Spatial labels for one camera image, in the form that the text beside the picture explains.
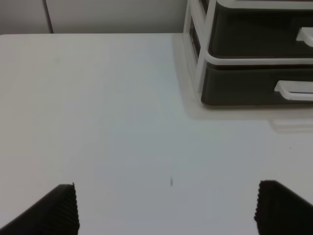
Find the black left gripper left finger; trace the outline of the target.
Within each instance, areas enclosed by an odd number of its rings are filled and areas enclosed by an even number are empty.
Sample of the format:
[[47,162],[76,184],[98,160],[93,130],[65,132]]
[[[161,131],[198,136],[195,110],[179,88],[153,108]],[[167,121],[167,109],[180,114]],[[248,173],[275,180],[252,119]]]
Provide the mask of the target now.
[[0,229],[2,235],[77,235],[75,184],[60,184]]

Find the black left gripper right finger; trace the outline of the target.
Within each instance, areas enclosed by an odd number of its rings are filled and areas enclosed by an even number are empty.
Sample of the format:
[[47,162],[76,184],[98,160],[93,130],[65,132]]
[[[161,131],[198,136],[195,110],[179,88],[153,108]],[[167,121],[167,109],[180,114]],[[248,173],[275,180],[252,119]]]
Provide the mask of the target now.
[[261,181],[254,220],[260,235],[311,235],[313,205],[278,181]]

